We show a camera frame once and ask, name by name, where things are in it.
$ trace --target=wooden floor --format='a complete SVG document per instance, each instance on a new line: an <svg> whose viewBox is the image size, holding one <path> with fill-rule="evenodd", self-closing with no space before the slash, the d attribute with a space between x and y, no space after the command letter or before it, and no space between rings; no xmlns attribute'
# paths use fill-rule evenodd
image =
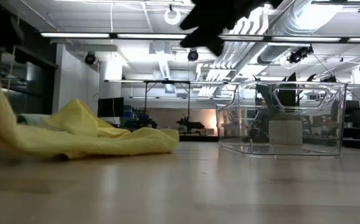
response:
<svg viewBox="0 0 360 224"><path fill-rule="evenodd" d="M0 154L0 224L360 223L360 150L249 157L216 143L71 162Z"/></svg>

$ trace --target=clear plastic bin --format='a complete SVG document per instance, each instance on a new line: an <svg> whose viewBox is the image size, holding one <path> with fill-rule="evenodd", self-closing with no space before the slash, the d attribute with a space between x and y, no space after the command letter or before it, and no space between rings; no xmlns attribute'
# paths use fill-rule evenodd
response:
<svg viewBox="0 0 360 224"><path fill-rule="evenodd" d="M337 156L346 85L240 84L232 103L217 105L219 144L246 154Z"/></svg>

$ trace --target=metal frame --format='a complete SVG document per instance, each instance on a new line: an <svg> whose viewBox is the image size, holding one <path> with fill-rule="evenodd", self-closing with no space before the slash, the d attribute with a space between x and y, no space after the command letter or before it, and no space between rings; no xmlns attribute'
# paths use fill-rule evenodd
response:
<svg viewBox="0 0 360 224"><path fill-rule="evenodd" d="M175 83L180 83L181 86L184 88L184 86L182 84L187 84L188 85L188 112L187 112L187 116L188 118L190 117L190 92L191 92L191 82L190 81L174 81L174 80L144 80L143 81L145 83L145 96L144 96L144 114L147 114L147 94L148 92L157 84L157 83L162 83L162 84L175 84ZM154 83L154 85L151 88L148 88L148 84L149 83Z"/></svg>

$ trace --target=yellow cloth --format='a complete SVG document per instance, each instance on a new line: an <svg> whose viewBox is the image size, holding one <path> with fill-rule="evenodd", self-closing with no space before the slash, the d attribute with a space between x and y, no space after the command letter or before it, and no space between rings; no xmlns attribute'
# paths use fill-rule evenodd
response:
<svg viewBox="0 0 360 224"><path fill-rule="evenodd" d="M35 156L65 154L71 159L91 155L139 155L173 152L175 130L141 128L133 133L113 128L79 100L73 100L47 121L59 130L23 126L0 87L0 149Z"/></svg>

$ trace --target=ductwork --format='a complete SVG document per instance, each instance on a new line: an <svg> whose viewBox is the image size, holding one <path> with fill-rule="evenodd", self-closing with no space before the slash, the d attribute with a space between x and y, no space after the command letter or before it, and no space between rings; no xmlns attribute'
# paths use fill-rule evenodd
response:
<svg viewBox="0 0 360 224"><path fill-rule="evenodd" d="M229 34L263 34L268 28L268 7L259 7L251 12L249 19L240 19ZM249 42L225 43L224 53L214 62L214 68L235 68L253 46Z"/></svg>
<svg viewBox="0 0 360 224"><path fill-rule="evenodd" d="M272 26L268 35L311 35L327 24L342 9L342 6L317 5L311 4L311 2L312 0L296 0ZM262 64L264 70L264 65L276 62L290 49L290 46L283 44L255 44L249 55L238 66L238 70L243 75L248 75L245 74L248 72L245 66L248 66L249 63Z"/></svg>
<svg viewBox="0 0 360 224"><path fill-rule="evenodd" d="M162 78L164 79L170 79L170 69L168 59L166 58L166 51L168 48L170 49L170 47L168 47L168 43L163 40L155 40L152 43L152 49L157 55L159 55L159 69L162 73Z"/></svg>

